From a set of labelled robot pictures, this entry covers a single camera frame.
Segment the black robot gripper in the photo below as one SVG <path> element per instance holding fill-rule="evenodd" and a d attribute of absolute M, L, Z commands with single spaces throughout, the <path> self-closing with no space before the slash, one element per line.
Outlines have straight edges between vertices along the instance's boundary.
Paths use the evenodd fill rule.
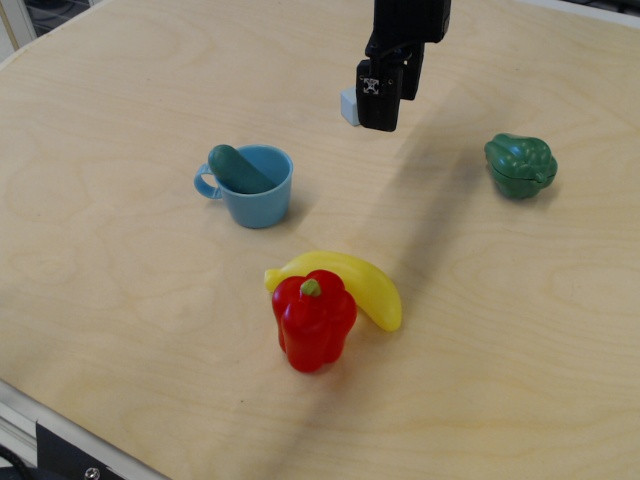
<path fill-rule="evenodd" d="M 425 44 L 443 40 L 450 13 L 450 0 L 374 2 L 373 31 L 365 48 L 369 60 L 356 68 L 358 119 L 363 127 L 396 129 L 401 98 L 416 97 Z M 404 59 L 403 66 L 395 59 Z"/>

